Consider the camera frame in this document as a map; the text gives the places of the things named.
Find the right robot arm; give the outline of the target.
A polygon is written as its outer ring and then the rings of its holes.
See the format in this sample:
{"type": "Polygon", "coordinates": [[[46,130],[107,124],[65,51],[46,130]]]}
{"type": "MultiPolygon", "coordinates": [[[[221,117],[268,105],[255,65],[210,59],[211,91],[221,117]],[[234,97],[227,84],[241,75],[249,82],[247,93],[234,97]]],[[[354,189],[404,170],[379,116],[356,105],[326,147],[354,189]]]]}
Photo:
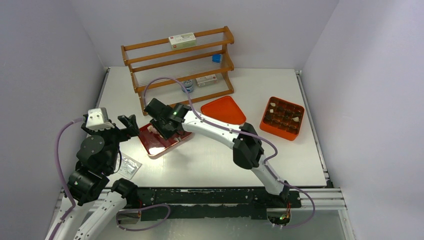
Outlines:
{"type": "Polygon", "coordinates": [[[252,171],[270,194],[270,202],[282,207],[289,200],[289,184],[268,164],[262,143],[250,123],[225,123],[198,113],[181,103],[171,107],[153,98],[144,111],[152,118],[150,124],[164,138],[180,132],[200,134],[220,142],[232,150],[232,160],[240,168],[252,171]]]}

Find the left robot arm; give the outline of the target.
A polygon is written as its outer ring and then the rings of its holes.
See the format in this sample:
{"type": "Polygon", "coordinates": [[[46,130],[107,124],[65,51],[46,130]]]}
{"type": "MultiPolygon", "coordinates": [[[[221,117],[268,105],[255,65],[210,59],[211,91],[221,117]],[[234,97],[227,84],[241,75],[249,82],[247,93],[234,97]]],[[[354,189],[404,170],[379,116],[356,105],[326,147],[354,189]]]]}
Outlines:
{"type": "Polygon", "coordinates": [[[117,127],[103,110],[96,108],[60,129],[55,139],[54,163],[64,196],[46,239],[93,239],[124,207],[141,205],[138,186],[128,179],[120,178],[113,183],[101,207],[85,219],[109,183],[108,177],[116,172],[116,164],[122,162],[120,143],[140,133],[135,115],[120,115],[118,120],[124,124],[123,129],[117,127]],[[81,129],[89,136],[82,141],[76,154],[75,170],[65,178],[59,160],[59,143],[64,131],[78,123],[81,123],[81,129]]]}

